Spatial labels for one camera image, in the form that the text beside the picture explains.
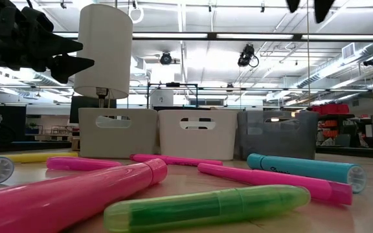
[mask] gray plastic bin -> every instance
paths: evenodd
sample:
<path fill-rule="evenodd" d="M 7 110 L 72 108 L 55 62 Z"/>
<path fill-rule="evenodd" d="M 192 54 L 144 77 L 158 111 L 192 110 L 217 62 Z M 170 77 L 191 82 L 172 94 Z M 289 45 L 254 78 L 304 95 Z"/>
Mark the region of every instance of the gray plastic bin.
<path fill-rule="evenodd" d="M 295 117 L 285 111 L 238 113 L 241 159 L 251 153 L 314 159 L 319 114 L 303 111 Z"/>

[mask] pink highlighter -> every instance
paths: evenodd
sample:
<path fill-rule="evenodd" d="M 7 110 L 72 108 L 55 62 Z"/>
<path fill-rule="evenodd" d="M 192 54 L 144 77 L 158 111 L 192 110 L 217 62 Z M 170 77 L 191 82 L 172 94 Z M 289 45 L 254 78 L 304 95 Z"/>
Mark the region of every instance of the pink highlighter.
<path fill-rule="evenodd" d="M 216 177 L 233 179 L 254 185 L 288 184 L 301 186 L 309 190 L 311 198 L 335 204 L 352 204 L 352 187 L 349 184 L 298 175 L 229 168 L 211 164 L 200 164 L 198 165 L 198 170 L 202 173 L 215 175 Z"/>
<path fill-rule="evenodd" d="M 150 159 L 162 159 L 167 165 L 183 165 L 183 166 L 198 166 L 200 163 L 213 164 L 223 166 L 222 161 L 208 160 L 208 159 L 190 159 L 182 157 L 173 157 L 167 155 L 147 155 L 147 154 L 133 154 L 130 155 L 131 161 L 145 162 Z"/>
<path fill-rule="evenodd" d="M 47 159 L 47 168 L 55 170 L 93 171 L 115 166 L 122 166 L 122 164 L 116 161 L 79 157 L 52 157 Z"/>
<path fill-rule="evenodd" d="M 163 181 L 161 159 L 0 189 L 0 233 L 59 232 Z"/>

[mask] white plastic bin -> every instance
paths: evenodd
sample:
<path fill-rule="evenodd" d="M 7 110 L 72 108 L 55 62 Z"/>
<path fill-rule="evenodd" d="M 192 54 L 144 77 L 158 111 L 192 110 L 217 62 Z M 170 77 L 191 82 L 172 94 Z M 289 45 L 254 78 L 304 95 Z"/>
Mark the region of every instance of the white plastic bin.
<path fill-rule="evenodd" d="M 161 154 L 195 159 L 233 159 L 237 112 L 159 112 Z"/>
<path fill-rule="evenodd" d="M 78 117 L 81 157 L 128 159 L 133 153 L 154 153 L 155 110 L 80 108 Z"/>

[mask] white cylinder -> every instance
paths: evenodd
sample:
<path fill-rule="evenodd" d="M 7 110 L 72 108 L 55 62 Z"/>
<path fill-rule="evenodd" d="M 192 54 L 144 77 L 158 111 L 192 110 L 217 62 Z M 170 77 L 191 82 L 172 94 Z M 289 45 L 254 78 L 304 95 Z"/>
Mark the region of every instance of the white cylinder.
<path fill-rule="evenodd" d="M 82 9 L 78 40 L 84 48 L 77 56 L 95 65 L 76 74 L 74 91 L 98 98 L 96 87 L 103 87 L 109 89 L 107 98 L 128 97 L 132 32 L 132 20 L 119 9 L 101 4 Z"/>

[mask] green highlighter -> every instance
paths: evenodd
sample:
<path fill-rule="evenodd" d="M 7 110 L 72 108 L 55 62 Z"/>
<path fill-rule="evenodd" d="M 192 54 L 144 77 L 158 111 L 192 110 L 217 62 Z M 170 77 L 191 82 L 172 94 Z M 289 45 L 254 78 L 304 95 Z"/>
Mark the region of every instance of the green highlighter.
<path fill-rule="evenodd" d="M 303 187 L 231 188 L 197 194 L 121 201 L 104 210 L 112 232 L 150 232 L 268 217 L 310 202 Z"/>

